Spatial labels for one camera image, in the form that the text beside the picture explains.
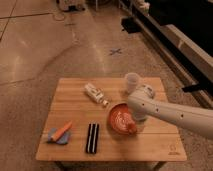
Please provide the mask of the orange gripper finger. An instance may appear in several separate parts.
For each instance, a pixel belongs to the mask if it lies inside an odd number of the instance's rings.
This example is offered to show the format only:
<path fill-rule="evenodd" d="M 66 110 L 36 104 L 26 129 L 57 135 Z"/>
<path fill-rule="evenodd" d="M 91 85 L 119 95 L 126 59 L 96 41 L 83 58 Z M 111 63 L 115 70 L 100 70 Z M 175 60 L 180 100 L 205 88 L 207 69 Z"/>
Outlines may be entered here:
<path fill-rule="evenodd" d="M 127 122 L 127 130 L 129 134 L 135 134 L 137 132 L 137 126 L 134 121 Z"/>

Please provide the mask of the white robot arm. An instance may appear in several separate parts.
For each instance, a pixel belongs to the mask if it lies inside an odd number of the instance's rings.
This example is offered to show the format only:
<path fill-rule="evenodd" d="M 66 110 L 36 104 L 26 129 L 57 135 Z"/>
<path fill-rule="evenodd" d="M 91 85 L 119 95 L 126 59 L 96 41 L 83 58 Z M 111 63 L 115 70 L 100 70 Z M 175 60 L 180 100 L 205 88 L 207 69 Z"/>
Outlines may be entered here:
<path fill-rule="evenodd" d="M 163 102 L 154 96 L 150 85 L 142 85 L 128 96 L 127 105 L 136 121 L 150 115 L 213 140 L 213 109 Z"/>

